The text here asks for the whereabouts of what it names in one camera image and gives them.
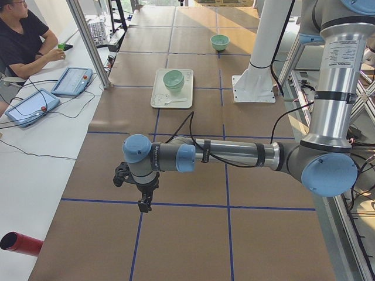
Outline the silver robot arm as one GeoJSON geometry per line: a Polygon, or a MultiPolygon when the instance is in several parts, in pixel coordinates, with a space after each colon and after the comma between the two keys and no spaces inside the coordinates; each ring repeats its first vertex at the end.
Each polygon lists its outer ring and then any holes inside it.
{"type": "Polygon", "coordinates": [[[173,136],[165,143],[144,135],[126,138],[124,161],[113,182],[134,184],[141,192],[143,213],[151,211],[160,172],[191,172],[197,160],[217,160],[241,167],[269,167],[290,174],[310,192],[338,196],[357,180],[347,141],[350,113],[356,100],[367,39],[374,33],[373,1],[304,1],[302,36],[324,41],[318,86],[309,131],[299,143],[230,142],[173,136]]]}

